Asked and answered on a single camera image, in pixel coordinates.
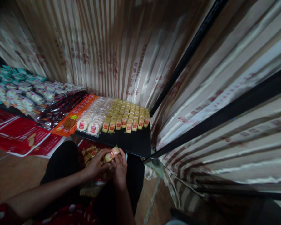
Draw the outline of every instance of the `black table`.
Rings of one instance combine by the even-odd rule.
[[[0,109],[16,114],[18,116],[33,120],[30,116],[26,116],[20,110],[0,104]],[[115,131],[113,134],[101,132],[99,137],[95,137],[84,132],[76,131],[76,136],[102,143],[110,147],[118,145],[125,152],[133,155],[147,158],[151,155],[151,126],[143,127],[142,130],[131,131],[131,134],[125,133],[125,129]]]

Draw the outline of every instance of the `orange packaging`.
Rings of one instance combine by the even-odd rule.
[[[53,128],[51,133],[57,134],[60,136],[69,137],[77,129],[77,121],[80,119],[82,113],[88,109],[92,102],[98,98],[96,95],[86,96],[77,106],[75,106],[71,112],[64,117],[56,127]]]

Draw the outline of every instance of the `black pants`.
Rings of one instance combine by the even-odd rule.
[[[135,215],[137,202],[140,198],[144,182],[145,166],[142,160],[128,154],[127,159],[127,189],[133,214]],[[72,141],[62,143],[51,156],[46,173],[40,185],[72,175],[79,171],[78,147]],[[87,206],[90,198],[79,195],[79,187],[75,187],[63,196],[50,203],[35,219],[41,220],[49,217],[60,208],[71,204]],[[101,190],[94,203],[94,211],[101,224],[115,224],[116,219],[116,193],[113,180],[110,180]]]

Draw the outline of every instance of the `yellow wrapped snack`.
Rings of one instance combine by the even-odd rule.
[[[150,123],[150,117],[145,118],[144,127],[147,127]]]
[[[104,123],[103,123],[102,131],[107,133],[108,129],[109,129],[109,121],[105,120]]]
[[[132,129],[132,121],[131,119],[127,120],[127,124],[126,124],[126,133],[131,133],[131,129]]]
[[[115,127],[116,127],[116,121],[115,120],[111,120],[110,123],[109,123],[108,132],[109,133],[115,132]]]
[[[123,117],[122,118],[122,128],[126,128],[126,124],[127,124],[127,117]]]
[[[116,130],[120,130],[122,126],[122,117],[116,119]]]
[[[138,120],[134,119],[132,122],[132,131],[136,131],[137,130],[137,125],[138,125]]]
[[[140,118],[137,129],[139,129],[139,130],[143,129],[144,121],[145,120],[143,118]]]

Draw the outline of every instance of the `person's right hand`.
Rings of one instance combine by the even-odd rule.
[[[120,154],[118,154],[112,164],[115,166],[115,173],[113,175],[113,183],[116,190],[124,191],[127,188],[126,185],[126,174],[127,174],[127,161],[126,154],[121,148],[119,148]]]

